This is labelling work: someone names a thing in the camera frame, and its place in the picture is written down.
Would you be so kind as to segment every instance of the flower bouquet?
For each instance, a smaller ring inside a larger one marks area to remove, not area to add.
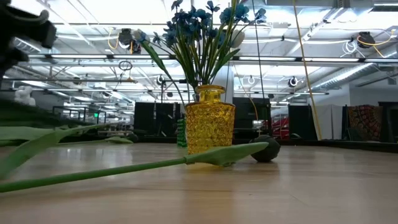
[[[188,151],[196,153],[212,146],[229,146],[232,142],[235,107],[221,102],[221,94],[225,91],[222,86],[211,84],[222,66],[239,52],[238,47],[244,39],[243,29],[255,22],[265,22],[266,10],[258,10],[254,20],[250,21],[249,8],[238,0],[232,0],[231,7],[220,14],[221,25],[215,27],[214,13],[220,7],[215,6],[213,1],[207,2],[207,11],[193,6],[188,12],[178,10],[181,3],[182,0],[173,2],[175,14],[167,22],[163,38],[155,32],[151,42],[141,30],[135,30],[134,37],[173,82],[183,104],[178,86],[152,46],[175,58],[183,68],[187,83],[200,94],[199,103],[186,106]],[[240,22],[245,26],[236,30]]]

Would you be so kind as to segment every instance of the vase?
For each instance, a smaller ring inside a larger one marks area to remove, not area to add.
[[[199,102],[185,107],[188,153],[201,153],[216,146],[232,145],[235,105],[221,102],[225,88],[218,85],[196,87]]]

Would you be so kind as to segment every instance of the white ceiling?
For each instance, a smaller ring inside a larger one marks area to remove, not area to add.
[[[93,45],[88,45],[84,40],[76,40],[76,32],[69,26],[64,25],[64,20],[72,24],[72,28],[81,33],[86,38],[107,37],[112,28],[117,30],[112,31],[110,36],[116,36],[119,30],[123,27],[131,29],[142,29],[147,34],[151,35],[153,32],[163,33],[165,22],[170,20],[173,13],[170,6],[173,0],[145,0],[145,1],[128,1],[128,0],[49,0],[48,3],[54,12],[50,12],[50,20],[56,23],[57,34],[74,37],[75,39],[58,38],[54,47],[62,54],[110,54],[107,40],[92,41]],[[189,10],[191,2],[196,8],[205,8],[207,0],[185,0],[182,3],[182,8]],[[228,1],[213,1],[219,4],[221,11],[228,6]],[[44,7],[38,3],[37,0],[13,0],[12,5],[21,8],[25,11],[39,14]],[[329,12],[328,8],[308,7],[300,8],[298,16],[300,22],[301,32],[304,34],[312,29],[316,24],[322,21],[322,18]],[[262,40],[269,38],[280,38],[284,35],[285,38],[298,40],[297,28],[295,25],[295,17],[292,14],[292,7],[267,7],[267,23],[258,25],[257,32],[259,35],[259,50],[262,56],[301,56],[301,51],[296,50],[290,55],[287,55],[290,49],[297,43],[288,41],[277,41],[261,43]],[[249,17],[253,17],[252,11],[249,12]],[[349,40],[352,36],[356,37],[360,31],[368,31],[372,36],[376,37],[376,41],[384,41],[389,38],[391,27],[398,26],[398,12],[369,12],[361,16],[353,16],[352,12],[347,12],[344,16],[330,24],[324,25],[313,37],[311,41],[319,40]],[[256,30],[254,26],[248,27],[245,30],[246,43],[240,46],[238,55],[257,55]],[[380,46],[380,49],[394,44],[396,40],[388,44]],[[111,45],[115,45],[115,40],[111,40]],[[340,57],[344,54],[343,44],[305,44],[305,55],[309,57]],[[358,49],[365,56],[375,53],[373,48]],[[122,48],[113,50],[116,54],[128,54]],[[346,55],[345,57],[359,57],[357,55]],[[48,68],[32,67],[33,69],[42,73],[48,73]],[[321,77],[329,74],[336,68],[320,69],[320,67],[308,67],[311,81],[317,81]],[[169,65],[168,70],[173,78],[183,79],[183,70],[179,65]],[[61,73],[60,77],[70,76],[72,74],[84,77],[86,74],[90,78],[114,78],[114,73],[108,67],[73,67],[67,70],[67,73]],[[115,68],[118,75],[122,73],[119,68]],[[250,89],[261,89],[261,84],[256,82],[254,85],[248,83],[250,76],[259,80],[260,69],[258,65],[236,65],[235,76],[242,78],[243,86]],[[280,90],[284,91],[287,88],[287,82],[284,80],[292,76],[299,80],[305,78],[305,71],[303,66],[273,66],[262,65],[261,71],[264,79],[264,90]],[[151,86],[151,83],[142,74],[144,73],[150,79],[155,80],[163,71],[157,67],[135,67],[131,73],[126,73],[125,78],[132,76],[136,78],[140,84],[133,85],[130,83],[122,83],[118,87],[140,89]],[[109,83],[110,88],[113,88],[114,83]],[[186,89],[185,84],[179,84],[182,89]],[[235,88],[240,88],[239,83],[235,83]],[[137,98],[136,93],[131,93],[132,98]]]

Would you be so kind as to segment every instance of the hanging cable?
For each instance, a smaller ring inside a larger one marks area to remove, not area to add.
[[[394,31],[395,30],[391,31],[391,35],[390,35],[390,38],[388,38],[388,40],[386,40],[384,42],[381,42],[381,43],[377,43],[377,44],[366,43],[366,42],[363,42],[363,41],[359,40],[359,38],[361,37],[360,35],[356,38],[356,40],[359,43],[361,43],[361,44],[366,44],[366,45],[369,45],[369,46],[378,46],[378,45],[382,45],[382,44],[386,44],[386,43],[390,42],[390,40],[392,39],[392,35],[394,34]]]
[[[301,38],[301,31],[300,31],[300,25],[299,25],[299,19],[297,17],[297,9],[296,9],[296,0],[293,0],[293,8],[294,8],[294,16],[296,18],[296,25],[297,25],[297,32],[298,32],[298,39],[300,40],[300,46],[301,46],[301,54],[303,57],[303,62],[304,62],[304,69],[305,69],[305,76],[307,78],[307,85],[308,85],[308,90],[310,92],[310,98],[311,98],[311,102],[312,102],[312,109],[315,115],[315,123],[316,123],[316,127],[318,129],[318,134],[319,134],[319,138],[320,140],[322,140],[322,133],[321,133],[321,128],[319,125],[319,120],[318,120],[318,113],[317,113],[317,107],[315,106],[315,101],[313,100],[313,94],[312,94],[312,89],[311,89],[311,83],[310,83],[310,79],[308,76],[308,70],[307,70],[307,62],[305,61],[305,55],[304,55],[304,47],[303,47],[303,41]]]
[[[266,97],[264,95],[264,84],[262,83],[262,70],[261,70],[261,60],[260,60],[260,44],[259,44],[259,34],[257,31],[257,20],[256,20],[256,12],[254,8],[254,0],[251,0],[253,4],[253,13],[254,13],[254,28],[256,30],[256,40],[257,40],[257,56],[259,57],[259,68],[260,68],[260,81],[261,81],[261,91],[262,91],[262,104],[266,104]]]
[[[130,41],[130,54],[132,54],[132,41]]]
[[[256,113],[256,120],[257,120],[257,122],[258,122],[258,121],[259,121],[259,115],[258,115],[258,113],[257,113],[256,105],[254,104],[253,100],[251,99],[251,97],[249,96],[249,94],[248,94],[248,93],[246,92],[246,90],[244,89],[243,83],[242,83],[242,81],[241,81],[241,78],[239,78],[239,74],[238,74],[238,71],[236,70],[236,66],[235,66],[235,65],[234,65],[234,68],[235,68],[235,73],[236,73],[236,75],[237,75],[237,77],[238,77],[238,80],[239,80],[239,82],[241,83],[241,86],[242,86],[242,89],[243,89],[244,94],[246,94],[246,96],[249,97],[250,102],[253,104],[254,112]]]
[[[111,37],[111,33],[112,33],[112,29],[109,30],[108,38]],[[118,45],[119,45],[119,34],[120,34],[120,32],[118,33],[118,38],[116,39],[116,45],[115,45],[114,47],[112,47],[112,45],[111,45],[111,40],[108,39],[108,45],[109,45],[109,47],[112,48],[113,50],[116,50],[117,47],[118,47]]]
[[[376,46],[373,45],[373,48],[376,50],[376,52],[377,52],[382,58],[385,58],[385,56],[379,51],[379,49],[377,49]]]

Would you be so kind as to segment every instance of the wooden floor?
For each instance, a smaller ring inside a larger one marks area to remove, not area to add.
[[[7,149],[0,149],[5,156]],[[174,144],[72,145],[14,179],[173,159]],[[271,164],[180,165],[0,194],[0,223],[398,223],[398,154],[283,147]]]

